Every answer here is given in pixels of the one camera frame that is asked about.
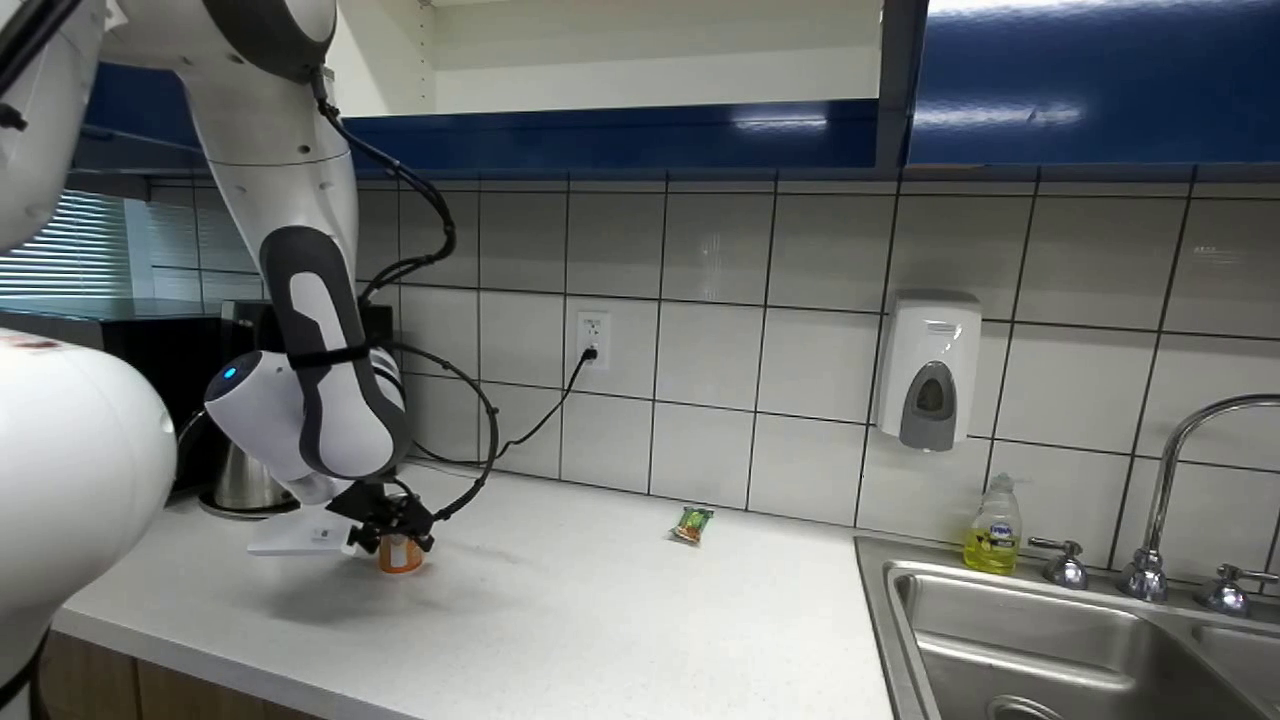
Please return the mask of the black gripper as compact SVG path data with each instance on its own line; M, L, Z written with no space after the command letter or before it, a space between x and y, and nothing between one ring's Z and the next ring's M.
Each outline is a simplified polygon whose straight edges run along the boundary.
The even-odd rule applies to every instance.
M381 538L393 533L405 533L413 549L426 557L437 544L437 515L421 505L413 488L390 496L381 481L356 481L331 499L331 511L352 521L350 544L364 557L376 557Z

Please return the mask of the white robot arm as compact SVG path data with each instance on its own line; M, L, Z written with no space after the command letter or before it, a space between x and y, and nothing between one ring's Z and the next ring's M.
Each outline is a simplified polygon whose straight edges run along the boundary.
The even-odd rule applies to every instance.
M0 238L52 218L99 67L177 76L282 327L271 350L207 379L207 420L287 496L343 515L356 549L426 549L437 515L400 481L400 369L356 298L356 165L323 94L331 37L336 0L6 0Z

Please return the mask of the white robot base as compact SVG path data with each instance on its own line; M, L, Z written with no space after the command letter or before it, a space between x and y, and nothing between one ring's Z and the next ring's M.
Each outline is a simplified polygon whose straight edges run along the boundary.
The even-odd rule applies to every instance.
M145 534L171 481L177 423L132 363L0 332L6 695L18 695L52 616Z

